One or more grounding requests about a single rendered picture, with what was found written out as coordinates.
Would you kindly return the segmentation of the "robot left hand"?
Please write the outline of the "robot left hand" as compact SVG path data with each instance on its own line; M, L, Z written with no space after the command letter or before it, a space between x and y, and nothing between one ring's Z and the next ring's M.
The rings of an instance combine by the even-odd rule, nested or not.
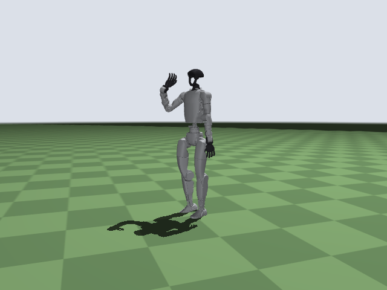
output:
M209 154L208 158L215 156L215 148L214 148L212 143L213 143L213 141L208 143L207 142L207 137L206 137L206 144L207 144L207 146L206 146L206 149L204 150L204 153L205 153L205 151L207 151L206 158L208 157L208 154ZM211 155L210 155L210 153L211 153Z

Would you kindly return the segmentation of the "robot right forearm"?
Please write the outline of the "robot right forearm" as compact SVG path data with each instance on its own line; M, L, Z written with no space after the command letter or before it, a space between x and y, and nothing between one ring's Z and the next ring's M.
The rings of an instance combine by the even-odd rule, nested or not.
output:
M164 93L164 90L165 90L165 89L166 89L166 88L165 88L164 86L162 86L162 87L160 88L160 96L161 96L161 100L162 100L161 103L162 103L163 106L169 104L169 100L168 100L168 97L167 97L167 92Z

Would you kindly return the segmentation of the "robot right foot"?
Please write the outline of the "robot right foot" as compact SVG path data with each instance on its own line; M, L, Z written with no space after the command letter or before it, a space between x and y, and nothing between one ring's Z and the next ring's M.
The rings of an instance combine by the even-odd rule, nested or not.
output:
M192 205L191 205L191 206L192 206ZM197 209L198 209L197 204L193 203L193 206L192 206L192 207L185 206L185 207L180 211L180 213L188 213L188 212L191 212L191 211L194 211L194 210L197 210Z

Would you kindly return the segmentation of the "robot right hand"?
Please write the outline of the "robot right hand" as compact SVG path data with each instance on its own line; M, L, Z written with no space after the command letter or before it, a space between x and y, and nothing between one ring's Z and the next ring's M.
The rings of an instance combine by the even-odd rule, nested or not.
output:
M170 78L171 77L171 78ZM171 87L171 86L174 86L177 82L177 75L173 74L171 75L169 73L169 77L168 77L168 80L166 81L165 85L163 85L166 89L164 90L164 93L166 93L168 91L168 89Z

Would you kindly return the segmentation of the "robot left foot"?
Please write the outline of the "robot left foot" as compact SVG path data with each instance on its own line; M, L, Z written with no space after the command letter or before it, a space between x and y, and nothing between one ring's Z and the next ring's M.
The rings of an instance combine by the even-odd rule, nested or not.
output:
M192 214L190 216L190 218L198 219L198 218L201 218L202 216L205 216L205 215L207 215L207 210L206 209L204 209L204 211L197 210L194 214Z

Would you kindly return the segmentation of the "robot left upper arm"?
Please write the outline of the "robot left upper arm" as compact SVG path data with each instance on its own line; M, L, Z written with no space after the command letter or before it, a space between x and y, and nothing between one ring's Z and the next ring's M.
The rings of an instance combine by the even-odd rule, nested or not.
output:
M211 116L211 98L212 95L210 92L200 91L200 97L203 101L204 114L201 116L202 121L206 121L206 114Z

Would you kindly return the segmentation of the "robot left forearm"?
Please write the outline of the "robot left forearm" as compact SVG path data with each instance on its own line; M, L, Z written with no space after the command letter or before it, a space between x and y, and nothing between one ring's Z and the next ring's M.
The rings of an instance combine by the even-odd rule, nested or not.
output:
M210 114L206 114L206 121L204 123L204 128L205 128L205 136L207 137L207 142L212 142L213 141L213 138L212 138L212 119L211 119L211 116Z

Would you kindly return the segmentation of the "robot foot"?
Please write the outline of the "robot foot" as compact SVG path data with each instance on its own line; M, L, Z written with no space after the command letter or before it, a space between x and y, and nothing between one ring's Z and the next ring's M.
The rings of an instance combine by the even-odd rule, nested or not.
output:
M192 206L192 205L191 205L191 206ZM193 203L193 206L192 206L192 207L185 206L185 207L180 211L180 213L188 213L188 212L191 212L191 211L194 211L194 210L197 210L197 209L198 209L197 204Z
M197 210L194 214L192 214L190 216L190 218L198 219L198 218L201 218L202 216L205 216L205 215L207 215L207 210L206 209L204 209L204 211Z

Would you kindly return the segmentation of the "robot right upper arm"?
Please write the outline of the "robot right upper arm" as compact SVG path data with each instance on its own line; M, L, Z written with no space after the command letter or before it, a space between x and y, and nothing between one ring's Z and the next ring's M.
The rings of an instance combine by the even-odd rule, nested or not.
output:
M184 102L184 94L186 92L182 92L179 97L177 97L172 104L168 104L168 105L165 105L164 106L164 109L166 112L171 112L173 111L176 107L178 107L179 105L181 105L183 102Z

